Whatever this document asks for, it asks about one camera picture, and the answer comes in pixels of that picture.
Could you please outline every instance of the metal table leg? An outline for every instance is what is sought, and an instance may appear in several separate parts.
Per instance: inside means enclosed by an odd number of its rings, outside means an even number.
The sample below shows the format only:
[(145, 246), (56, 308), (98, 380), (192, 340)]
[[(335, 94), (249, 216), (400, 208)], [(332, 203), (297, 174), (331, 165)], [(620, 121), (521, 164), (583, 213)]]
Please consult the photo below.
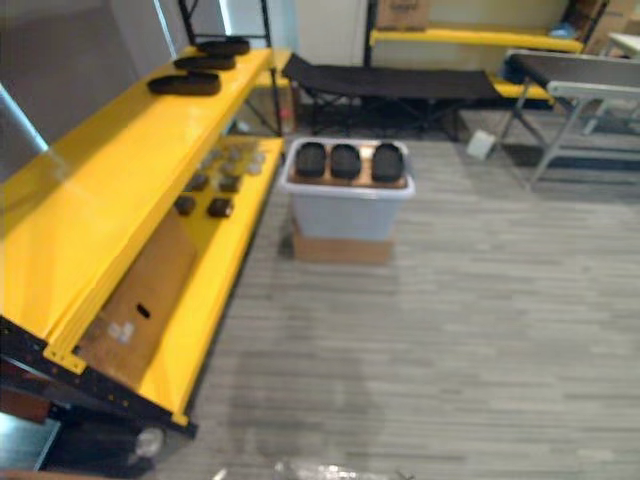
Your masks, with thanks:
[(589, 103), (589, 100), (580, 99), (576, 102), (571, 115), (562, 126), (562, 128), (558, 131), (553, 141), (549, 144), (549, 146), (545, 149), (544, 155), (538, 166), (536, 167), (536, 171), (534, 172), (531, 180), (529, 181), (529, 188), (533, 186), (534, 183), (538, 181), (538, 179), (544, 174), (544, 172), (549, 167), (549, 164), (553, 161), (554, 158), (558, 156), (560, 150), (562, 149), (562, 140), (564, 139), (565, 134), (569, 131), (569, 129), (573, 126), (573, 124), (578, 120), (582, 110), (585, 105)]
[(524, 89), (522, 90), (522, 94), (518, 101), (516, 102), (515, 107), (507, 114), (504, 120), (504, 126), (498, 129), (498, 144), (501, 144), (509, 130), (511, 129), (511, 125), (513, 125), (513, 121), (516, 119), (518, 114), (522, 114), (522, 108), (524, 107), (524, 102), (527, 101), (527, 94), (529, 93), (529, 89), (531, 88), (531, 79), (527, 78), (524, 83)]

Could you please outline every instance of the gray carpet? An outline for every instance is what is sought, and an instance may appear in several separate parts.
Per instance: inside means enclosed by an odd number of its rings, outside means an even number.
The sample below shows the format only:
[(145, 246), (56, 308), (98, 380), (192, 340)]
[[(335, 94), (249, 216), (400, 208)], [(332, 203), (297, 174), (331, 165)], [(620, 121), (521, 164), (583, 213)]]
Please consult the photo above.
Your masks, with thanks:
[(529, 193), (503, 152), (408, 145), (418, 194), (388, 266), (291, 260), (274, 191), (200, 433), (148, 478), (271, 479), (285, 457), (417, 480), (640, 478), (640, 173), (554, 169)]

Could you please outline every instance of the black metal frame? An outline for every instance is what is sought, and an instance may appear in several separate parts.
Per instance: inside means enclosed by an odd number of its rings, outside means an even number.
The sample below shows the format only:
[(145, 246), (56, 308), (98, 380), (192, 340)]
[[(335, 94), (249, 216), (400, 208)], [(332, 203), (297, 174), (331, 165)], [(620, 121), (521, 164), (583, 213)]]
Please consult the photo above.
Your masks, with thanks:
[[(195, 13), (196, 8), (198, 7), (199, 0), (193, 0), (191, 7), (187, 6), (187, 0), (178, 0), (178, 6), (180, 7), (180, 14), (182, 16), (182, 22), (184, 23), (185, 31), (187, 32), (187, 38), (189, 39), (189, 43), (191, 45), (195, 45), (198, 39), (224, 39), (227, 38), (227, 35), (224, 34), (212, 34), (212, 33), (196, 33), (193, 29), (193, 24), (191, 23), (191, 19), (193, 14)], [(237, 35), (244, 38), (254, 38), (264, 40), (267, 48), (272, 48), (271, 42), (271, 22), (269, 21), (269, 10), (267, 7), (267, 0), (260, 0), (260, 8), (262, 10), (262, 23), (264, 26), (264, 33), (262, 34), (245, 34), (245, 35)], [(274, 127), (265, 116), (260, 113), (260, 111), (251, 104), (251, 102), (247, 99), (245, 103), (249, 107), (249, 109), (258, 117), (260, 122), (266, 126), (269, 130), (271, 130), (276, 136), (282, 136), (282, 118), (280, 117), (280, 99), (278, 97), (278, 86), (276, 83), (276, 67), (275, 65), (271, 65), (269, 68), (269, 73), (271, 75), (271, 95), (273, 100), (273, 108), (274, 115), (276, 117), (276, 126)]]
[[(19, 367), (36, 373), (81, 393), (87, 397), (88, 404), (99, 404), (99, 415), (112, 418), (125, 418), (141, 426), (157, 425), (167, 430), (195, 438), (197, 426), (189, 422), (186, 426), (172, 421), (172, 413), (155, 403), (141, 397), (124, 385), (87, 366), (77, 375), (43, 356), (47, 342), (27, 332), (8, 318), (0, 315), (0, 355)], [(7, 379), (0, 381), (6, 385)], [(22, 390), (37, 396), (43, 392), (38, 385), (21, 382), (20, 385), (7, 385), (8, 388)]]
[[(341, 116), (341, 121), (339, 121), (338, 123), (342, 123), (344, 125), (344, 132), (347, 136), (351, 134), (351, 129), (355, 126), (358, 120), (366, 117), (370, 112), (386, 104), (393, 104), (399, 106), (402, 110), (407, 112), (415, 119), (415, 121), (412, 123), (404, 124), (400, 127), (396, 126), (393, 129), (388, 127), (381, 127), (382, 136), (392, 135), (390, 133), (391, 130), (395, 131), (395, 133), (399, 133), (400, 131), (407, 131), (414, 128), (417, 129), (420, 134), (422, 134), (429, 130), (435, 122), (440, 121), (442, 130), (445, 132), (445, 134), (452, 141), (458, 141), (459, 116), (457, 112), (460, 108), (469, 106), (474, 103), (474, 101), (460, 100), (451, 101), (448, 105), (446, 105), (444, 101), (437, 101), (433, 99), (419, 100), (426, 103), (426, 111), (422, 111), (411, 105), (412, 99), (395, 97), (351, 97), (342, 94), (322, 92), (311, 88), (305, 88), (304, 86), (302, 86), (302, 88), (304, 89), (306, 94), (311, 97), (312, 100), (311, 133), (313, 135), (316, 135), (323, 130), (332, 128), (331, 126), (319, 126), (318, 117), (331, 109), (337, 111), (337, 106), (341, 102), (346, 101), (346, 112), (343, 113), (343, 115)], [(358, 99), (360, 99), (362, 103), (356, 110), (354, 108), (354, 103)], [(453, 132), (449, 132), (444, 127), (444, 124), (442, 124), (442, 119), (449, 113), (453, 115)]]

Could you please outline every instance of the shelf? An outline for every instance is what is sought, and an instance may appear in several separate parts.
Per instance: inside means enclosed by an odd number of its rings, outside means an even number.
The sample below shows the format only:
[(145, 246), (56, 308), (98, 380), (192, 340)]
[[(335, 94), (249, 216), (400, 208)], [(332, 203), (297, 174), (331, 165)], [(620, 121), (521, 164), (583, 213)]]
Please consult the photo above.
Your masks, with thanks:
[[(291, 50), (278, 49), (273, 51), (273, 63), (276, 67), (276, 85), (278, 88), (287, 88), (291, 82), (287, 77), (282, 76), (282, 70), (291, 57)], [(256, 82), (257, 88), (271, 88), (271, 74), (269, 71), (262, 72)]]
[[(241, 138), (223, 141), (228, 144)], [(138, 392), (173, 412), (176, 423), (187, 422), (185, 406), (251, 240), (282, 147), (279, 138), (260, 140), (259, 148), (266, 154), (262, 173), (243, 176), (240, 192), (233, 195), (231, 217), (214, 220), (207, 216), (205, 210), (213, 197), (207, 189), (194, 194), (196, 210), (184, 218), (198, 248), (198, 259)]]
[(457, 43), (466, 45), (492, 45), (501, 47), (520, 47), (540, 50), (557, 50), (578, 53), (583, 45), (577, 40), (550, 37), (542, 31), (503, 32), (475, 31), (455, 28), (428, 28), (420, 31), (371, 31), (369, 43), (373, 47), (377, 42), (432, 42)]
[(269, 57), (238, 56), (211, 97), (155, 96), (144, 79), (3, 184), (3, 315), (47, 358), (82, 371), (72, 348)]
[[(490, 78), (491, 82), (493, 83), (493, 87), (503, 97), (520, 98), (520, 95), (522, 95), (524, 85), (511, 83), (507, 80), (495, 76), (491, 76)], [(546, 92), (546, 90), (538, 85), (532, 85), (531, 88), (529, 88), (527, 98), (530, 98), (532, 100), (551, 100), (551, 96)]]

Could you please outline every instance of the plastic storage bin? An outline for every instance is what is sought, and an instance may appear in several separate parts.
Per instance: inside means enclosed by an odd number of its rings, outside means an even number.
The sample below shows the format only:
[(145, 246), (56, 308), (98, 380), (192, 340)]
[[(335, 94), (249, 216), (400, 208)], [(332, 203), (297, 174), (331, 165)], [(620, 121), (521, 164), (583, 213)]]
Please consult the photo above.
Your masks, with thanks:
[[(329, 138), (300, 138), (287, 155), (279, 179), (279, 188), (291, 194), (293, 215), (301, 233), (316, 238), (351, 238), (370, 241), (388, 240), (393, 221), (402, 203), (415, 195), (413, 178), (405, 169), (405, 188), (365, 188), (352, 186), (308, 185), (290, 181), (295, 168), (296, 151), (303, 143), (318, 142), (327, 146), (337, 144), (369, 148), (373, 153), (381, 141)], [(409, 166), (409, 151), (400, 142), (396, 145)]]

